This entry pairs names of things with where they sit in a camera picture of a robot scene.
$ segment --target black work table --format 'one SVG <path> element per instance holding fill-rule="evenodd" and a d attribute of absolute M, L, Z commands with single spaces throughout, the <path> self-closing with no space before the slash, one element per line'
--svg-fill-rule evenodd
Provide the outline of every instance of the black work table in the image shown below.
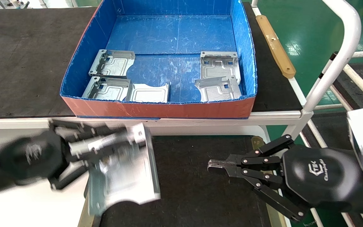
<path fill-rule="evenodd" d="M 258 69 L 253 112 L 300 110 L 246 4 Z M 59 96 L 66 68 L 95 8 L 0 10 L 0 118 L 74 116 Z M 11 23 L 12 18 L 21 23 Z"/>

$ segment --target wooden strip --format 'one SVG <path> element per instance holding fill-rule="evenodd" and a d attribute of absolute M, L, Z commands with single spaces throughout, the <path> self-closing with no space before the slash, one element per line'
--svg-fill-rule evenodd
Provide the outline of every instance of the wooden strip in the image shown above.
<path fill-rule="evenodd" d="M 79 218 L 78 227 L 99 227 L 101 223 L 101 217 L 95 215 L 89 215 L 89 199 L 86 195 L 84 208 L 82 209 L 81 217 Z"/>
<path fill-rule="evenodd" d="M 294 65 L 286 54 L 284 48 L 282 47 L 267 17 L 264 15 L 258 15 L 256 16 L 256 20 L 260 26 L 262 34 L 267 40 L 268 46 L 270 47 L 271 53 L 279 69 L 281 70 L 282 75 L 288 79 L 293 78 L 297 71 L 295 70 Z"/>

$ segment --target white metal frame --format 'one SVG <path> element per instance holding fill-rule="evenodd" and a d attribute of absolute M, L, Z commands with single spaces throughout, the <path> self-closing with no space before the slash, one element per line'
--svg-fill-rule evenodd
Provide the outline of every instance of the white metal frame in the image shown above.
<path fill-rule="evenodd" d="M 363 51 L 359 51 L 359 52 L 353 52 L 352 54 L 352 58 L 359 58 L 359 57 L 363 57 Z M 344 67 L 341 67 L 340 65 L 340 68 L 351 78 L 351 80 L 362 90 L 363 92 L 363 79 L 357 74 L 357 72 L 351 68 L 351 66 L 349 66 L 347 63 L 349 62 L 351 58 L 347 59 L 344 63 Z M 324 67 L 323 71 L 326 71 L 328 72 L 330 68 L 332 67 L 337 67 L 334 63 L 336 63 L 336 59 L 334 59 L 333 61 L 329 60 L 326 64 L 326 66 Z M 332 83 L 337 79 L 337 76 L 335 78 L 331 77 L 329 78 L 331 80 L 331 83 L 328 83 L 328 85 L 330 85 L 330 89 L 331 91 L 334 93 L 334 95 L 336 95 L 337 99 L 341 102 L 341 104 L 333 104 L 333 105 L 325 105 L 325 106 L 319 106 L 319 107 L 316 107 L 314 109 L 336 109 L 336 108 L 344 108 L 346 109 L 346 111 L 351 111 L 353 108 L 351 108 L 351 106 L 348 104 L 348 102 L 344 99 L 344 97 L 341 95 L 341 93 L 338 92 L 338 90 L 332 85 Z M 313 88 L 311 89 L 311 92 L 309 93 L 308 95 L 308 98 L 309 97 L 312 97 L 313 96 L 313 92 L 320 86 L 320 83 L 321 81 L 323 81 L 323 78 L 322 79 L 317 79 L 317 81 L 315 82 Z M 326 142 L 324 141 L 323 137 L 320 135 L 319 131 L 317 130 L 316 126 L 314 125 L 313 121 L 312 120 L 309 120 L 308 122 L 308 126 L 311 130 L 311 132 L 314 134 L 314 137 L 316 138 L 317 142 L 319 143 L 320 147 L 322 148 L 325 148 L 327 147 L 327 144 Z M 309 144 L 307 143 L 307 140 L 306 138 L 301 135 L 303 141 L 305 142 L 305 144 L 308 146 Z M 347 225 L 349 227 L 354 227 L 354 223 L 352 222 L 350 216 L 347 214 L 347 213 L 341 213 L 345 222 L 347 223 Z M 321 223 L 318 223 L 317 221 L 317 226 L 318 227 L 323 227 L 323 224 Z"/>

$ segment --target stamped metal bracket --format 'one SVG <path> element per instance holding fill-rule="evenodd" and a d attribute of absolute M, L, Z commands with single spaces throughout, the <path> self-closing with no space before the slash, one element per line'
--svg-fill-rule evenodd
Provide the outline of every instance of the stamped metal bracket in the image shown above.
<path fill-rule="evenodd" d="M 94 76 L 86 86 L 82 98 L 123 101 L 130 85 L 130 79 Z"/>
<path fill-rule="evenodd" d="M 201 52 L 201 79 L 227 77 L 240 84 L 240 70 L 237 52 Z"/>
<path fill-rule="evenodd" d="M 89 75 L 126 79 L 127 70 L 134 64 L 134 60 L 133 51 L 99 50 Z"/>
<path fill-rule="evenodd" d="M 228 77 L 196 79 L 195 86 L 201 93 L 201 102 L 239 99 L 242 96 L 236 80 Z"/>
<path fill-rule="evenodd" d="M 126 100 L 129 102 L 167 102 L 169 84 L 151 87 L 146 84 L 133 84 L 128 89 Z"/>

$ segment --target blurry metal bracket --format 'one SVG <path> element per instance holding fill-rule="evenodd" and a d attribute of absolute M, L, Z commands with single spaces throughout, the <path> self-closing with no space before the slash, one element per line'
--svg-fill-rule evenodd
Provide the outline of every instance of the blurry metal bracket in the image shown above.
<path fill-rule="evenodd" d="M 89 75 L 126 79 L 127 70 L 134 64 L 134 60 L 133 51 L 99 50 Z"/>
<path fill-rule="evenodd" d="M 131 80 L 129 79 L 93 76 L 86 86 L 82 98 L 123 101 L 130 85 Z"/>
<path fill-rule="evenodd" d="M 201 93 L 201 102 L 239 99 L 242 96 L 236 79 L 228 77 L 196 79 L 195 86 Z"/>
<path fill-rule="evenodd" d="M 169 84 L 161 87 L 151 87 L 146 84 L 133 84 L 128 90 L 129 102 L 167 102 Z"/>
<path fill-rule="evenodd" d="M 150 131 L 142 123 L 128 128 L 144 142 L 115 146 L 116 153 L 89 170 L 89 215 L 102 215 L 120 202 L 144 204 L 160 199 L 159 180 Z"/>
<path fill-rule="evenodd" d="M 237 52 L 201 52 L 201 79 L 227 77 L 240 84 L 240 70 Z"/>

